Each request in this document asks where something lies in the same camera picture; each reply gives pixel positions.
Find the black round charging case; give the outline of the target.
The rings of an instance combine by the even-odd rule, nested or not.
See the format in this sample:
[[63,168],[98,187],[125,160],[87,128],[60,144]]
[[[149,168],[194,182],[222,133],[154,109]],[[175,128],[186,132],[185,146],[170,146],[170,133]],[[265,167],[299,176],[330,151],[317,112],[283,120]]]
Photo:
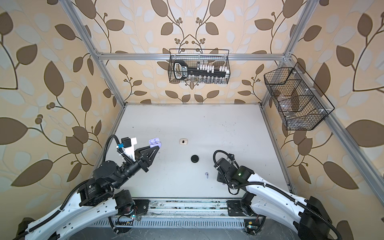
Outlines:
[[198,161],[199,161],[199,156],[197,156],[197,155],[192,155],[191,156],[191,162],[192,163],[197,163]]

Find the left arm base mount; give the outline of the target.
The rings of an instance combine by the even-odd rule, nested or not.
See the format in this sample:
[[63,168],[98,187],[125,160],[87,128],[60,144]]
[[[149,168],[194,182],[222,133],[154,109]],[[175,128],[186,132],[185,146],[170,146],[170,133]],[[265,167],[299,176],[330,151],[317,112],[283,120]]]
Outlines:
[[116,235],[129,232],[134,223],[140,221],[141,217],[147,214],[150,200],[136,199],[134,202],[134,204],[120,209],[117,216],[108,217],[109,225]]

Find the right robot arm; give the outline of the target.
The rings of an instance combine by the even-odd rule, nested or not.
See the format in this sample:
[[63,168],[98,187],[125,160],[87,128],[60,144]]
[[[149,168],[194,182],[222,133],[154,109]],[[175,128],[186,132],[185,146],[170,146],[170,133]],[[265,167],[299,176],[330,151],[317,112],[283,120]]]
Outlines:
[[244,215],[270,218],[290,228],[301,240],[329,240],[330,232],[338,240],[343,238],[317,198],[305,199],[269,183],[253,170],[239,166],[235,156],[225,151],[216,150],[213,162],[218,182],[226,184],[230,194],[245,192],[240,201]]

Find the black tool with white parts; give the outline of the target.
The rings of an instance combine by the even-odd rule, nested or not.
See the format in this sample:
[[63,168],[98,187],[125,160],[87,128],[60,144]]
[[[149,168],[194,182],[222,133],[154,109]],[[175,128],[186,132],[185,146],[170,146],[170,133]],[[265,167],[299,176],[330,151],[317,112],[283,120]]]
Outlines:
[[196,67],[188,65],[185,61],[176,60],[172,64],[171,71],[177,80],[194,79],[229,79],[230,70],[226,66],[197,64]]

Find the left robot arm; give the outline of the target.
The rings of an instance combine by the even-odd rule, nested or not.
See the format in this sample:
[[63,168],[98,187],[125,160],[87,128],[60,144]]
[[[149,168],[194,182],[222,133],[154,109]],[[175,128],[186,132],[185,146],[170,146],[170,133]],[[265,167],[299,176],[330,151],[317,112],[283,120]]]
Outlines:
[[135,138],[107,139],[101,164],[90,179],[74,187],[64,202],[46,216],[34,220],[24,218],[19,224],[16,239],[20,240],[67,240],[91,224],[116,215],[136,215],[138,207],[128,190],[115,193],[137,172],[147,172],[154,162],[162,143],[151,139],[149,145],[135,149]]

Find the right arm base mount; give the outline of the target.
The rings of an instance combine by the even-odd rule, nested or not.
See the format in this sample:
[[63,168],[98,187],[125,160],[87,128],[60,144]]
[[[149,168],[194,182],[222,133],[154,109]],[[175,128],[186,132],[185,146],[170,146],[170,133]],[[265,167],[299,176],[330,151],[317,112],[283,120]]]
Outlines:
[[248,235],[256,236],[265,224],[266,216],[254,213],[251,206],[243,201],[228,200],[227,209],[230,217],[244,218],[244,232]]

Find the cream earbud charging case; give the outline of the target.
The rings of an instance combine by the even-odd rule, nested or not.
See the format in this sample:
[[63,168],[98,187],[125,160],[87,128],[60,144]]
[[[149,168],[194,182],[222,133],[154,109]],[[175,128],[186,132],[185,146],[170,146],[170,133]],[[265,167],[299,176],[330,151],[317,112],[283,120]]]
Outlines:
[[188,139],[180,139],[180,145],[187,145]]

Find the purple round charging case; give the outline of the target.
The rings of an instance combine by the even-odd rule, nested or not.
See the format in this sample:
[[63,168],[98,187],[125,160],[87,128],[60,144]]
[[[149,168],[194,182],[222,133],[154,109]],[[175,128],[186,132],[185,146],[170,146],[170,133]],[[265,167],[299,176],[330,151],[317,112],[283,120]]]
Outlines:
[[150,139],[149,144],[151,148],[154,148],[154,147],[160,148],[162,146],[162,143],[159,138]]

